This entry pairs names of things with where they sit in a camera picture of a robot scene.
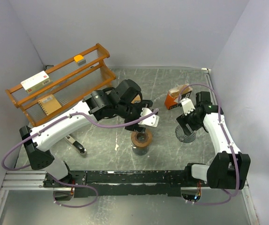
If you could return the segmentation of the brown paper coffee filter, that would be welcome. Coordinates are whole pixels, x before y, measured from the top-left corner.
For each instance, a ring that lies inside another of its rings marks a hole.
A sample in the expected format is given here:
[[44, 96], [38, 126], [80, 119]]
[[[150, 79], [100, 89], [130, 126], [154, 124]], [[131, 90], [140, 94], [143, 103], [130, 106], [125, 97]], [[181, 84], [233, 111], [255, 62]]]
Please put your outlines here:
[[139, 103], [141, 101], [141, 97], [140, 97], [140, 95], [137, 95], [133, 100], [132, 100], [132, 102], [131, 103]]

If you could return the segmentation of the clear glass ribbed dripper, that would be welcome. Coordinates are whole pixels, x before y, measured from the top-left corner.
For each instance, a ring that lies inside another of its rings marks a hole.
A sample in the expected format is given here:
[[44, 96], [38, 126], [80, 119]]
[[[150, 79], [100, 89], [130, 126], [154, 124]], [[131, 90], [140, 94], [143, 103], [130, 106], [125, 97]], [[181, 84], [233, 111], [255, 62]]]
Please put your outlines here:
[[176, 138], [183, 143], [191, 143], [196, 139], [196, 132], [186, 135], [180, 125], [175, 128], [175, 135]]

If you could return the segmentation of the orange coffee filter box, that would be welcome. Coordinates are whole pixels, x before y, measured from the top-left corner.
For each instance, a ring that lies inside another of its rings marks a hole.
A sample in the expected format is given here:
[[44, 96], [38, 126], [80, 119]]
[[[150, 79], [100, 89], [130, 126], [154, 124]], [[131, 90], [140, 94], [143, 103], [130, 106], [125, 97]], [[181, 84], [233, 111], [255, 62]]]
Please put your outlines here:
[[186, 86], [188, 86], [188, 84], [179, 85], [168, 91], [165, 102], [164, 102], [164, 105], [168, 110], [178, 107], [179, 105], [178, 97], [180, 93], [181, 93], [181, 99], [190, 98], [190, 95], [193, 90], [191, 87], [187, 87], [182, 92], [180, 92], [182, 88]]

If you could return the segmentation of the grey glass carafe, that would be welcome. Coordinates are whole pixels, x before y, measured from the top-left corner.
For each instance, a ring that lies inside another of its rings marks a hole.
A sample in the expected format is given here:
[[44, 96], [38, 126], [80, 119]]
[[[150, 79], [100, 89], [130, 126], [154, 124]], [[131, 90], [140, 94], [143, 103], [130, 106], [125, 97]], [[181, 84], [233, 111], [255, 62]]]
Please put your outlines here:
[[136, 154], [138, 156], [143, 156], [143, 155], [146, 155], [148, 153], [149, 146], [139, 147], [139, 146], [133, 144], [132, 151], [134, 154]]

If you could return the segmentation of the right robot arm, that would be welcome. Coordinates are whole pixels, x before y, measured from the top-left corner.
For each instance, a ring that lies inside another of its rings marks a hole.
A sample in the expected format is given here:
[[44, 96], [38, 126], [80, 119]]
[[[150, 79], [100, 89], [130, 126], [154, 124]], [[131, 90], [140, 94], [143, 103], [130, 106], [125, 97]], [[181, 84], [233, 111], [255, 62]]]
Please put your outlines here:
[[241, 190], [246, 182], [251, 158], [241, 153], [226, 126], [222, 109], [211, 102], [210, 93], [196, 94], [196, 103], [191, 99], [180, 100], [183, 113], [176, 119], [175, 135], [180, 142], [191, 143], [196, 132], [203, 128], [208, 132], [215, 150], [210, 165], [188, 163], [183, 175], [184, 183], [194, 186], [199, 180], [210, 188]]

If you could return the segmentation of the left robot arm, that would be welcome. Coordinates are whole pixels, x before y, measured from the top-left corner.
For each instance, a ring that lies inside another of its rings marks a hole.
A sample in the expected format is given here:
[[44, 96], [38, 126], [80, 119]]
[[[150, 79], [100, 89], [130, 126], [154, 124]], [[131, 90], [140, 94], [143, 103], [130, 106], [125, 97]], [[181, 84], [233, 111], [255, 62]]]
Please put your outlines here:
[[72, 132], [88, 124], [102, 127], [98, 122], [116, 116], [123, 124], [112, 128], [144, 132], [146, 127], [157, 127], [159, 116], [152, 110], [151, 100], [140, 99], [141, 88], [133, 80], [123, 80], [117, 87], [95, 90], [64, 114], [38, 127], [20, 128], [21, 139], [33, 170], [45, 170], [61, 187], [71, 184], [72, 175], [67, 164], [57, 159], [50, 148]]

